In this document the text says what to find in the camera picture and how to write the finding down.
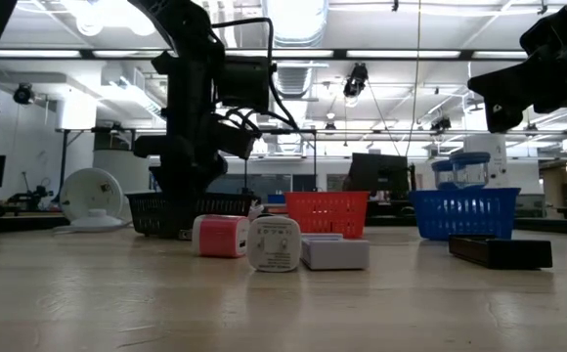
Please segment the ceiling duct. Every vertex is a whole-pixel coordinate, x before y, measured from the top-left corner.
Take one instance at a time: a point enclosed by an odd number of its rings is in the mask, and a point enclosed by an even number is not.
[[[261,0],[264,16],[273,21],[275,48],[319,48],[327,27],[328,0]],[[310,64],[310,61],[297,62]],[[282,97],[288,99],[305,97],[312,87],[314,68],[280,67],[275,75],[275,86]],[[289,103],[284,102],[290,110]],[[299,125],[307,113],[307,102],[302,102],[303,111],[290,111]],[[297,136],[280,136],[278,150],[295,153],[302,150]]]

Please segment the label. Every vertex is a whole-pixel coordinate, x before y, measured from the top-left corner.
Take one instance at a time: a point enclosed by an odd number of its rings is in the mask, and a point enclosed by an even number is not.
[[[257,250],[261,251],[256,268],[264,271],[287,271],[296,267],[300,243],[292,236],[293,227],[282,223],[261,223],[257,229]]]

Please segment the plastic basket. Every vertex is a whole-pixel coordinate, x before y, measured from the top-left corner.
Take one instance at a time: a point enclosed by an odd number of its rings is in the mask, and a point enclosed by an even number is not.
[[[185,208],[168,201],[162,193],[132,194],[127,197],[137,233],[170,238],[190,230],[199,215],[246,216],[255,199],[249,195],[204,194],[193,208]]]
[[[416,223],[420,235],[447,241],[450,235],[494,235],[511,239],[516,197],[520,189],[466,189],[414,191]]]
[[[336,233],[345,239],[364,236],[368,192],[289,192],[288,215],[304,233]]]

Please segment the laboratory room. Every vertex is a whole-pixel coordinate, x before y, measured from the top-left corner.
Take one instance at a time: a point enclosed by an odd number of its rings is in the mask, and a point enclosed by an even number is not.
[[[567,351],[567,0],[0,0],[13,349]]]

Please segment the black tray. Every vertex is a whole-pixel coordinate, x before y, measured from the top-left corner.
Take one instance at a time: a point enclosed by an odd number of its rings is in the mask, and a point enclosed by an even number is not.
[[[488,269],[551,268],[550,241],[500,240],[494,236],[450,236],[449,252]]]

